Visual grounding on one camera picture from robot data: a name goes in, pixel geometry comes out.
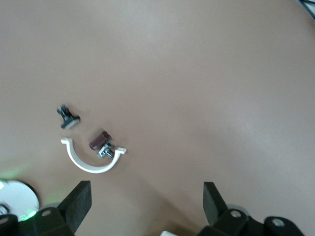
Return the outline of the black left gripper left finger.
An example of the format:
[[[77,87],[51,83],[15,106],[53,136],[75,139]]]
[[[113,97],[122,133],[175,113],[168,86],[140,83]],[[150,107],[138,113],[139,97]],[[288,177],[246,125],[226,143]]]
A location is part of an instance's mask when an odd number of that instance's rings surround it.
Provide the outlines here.
[[[47,207],[34,218],[37,236],[73,236],[92,206],[90,181],[81,181],[57,207]]]

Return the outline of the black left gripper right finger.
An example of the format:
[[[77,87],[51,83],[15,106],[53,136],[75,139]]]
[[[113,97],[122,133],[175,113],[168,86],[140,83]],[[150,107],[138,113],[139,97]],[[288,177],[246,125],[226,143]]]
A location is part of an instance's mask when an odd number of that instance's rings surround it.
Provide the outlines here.
[[[263,225],[251,218],[244,209],[228,206],[213,182],[203,186],[203,209],[208,226],[200,236],[262,236]]]

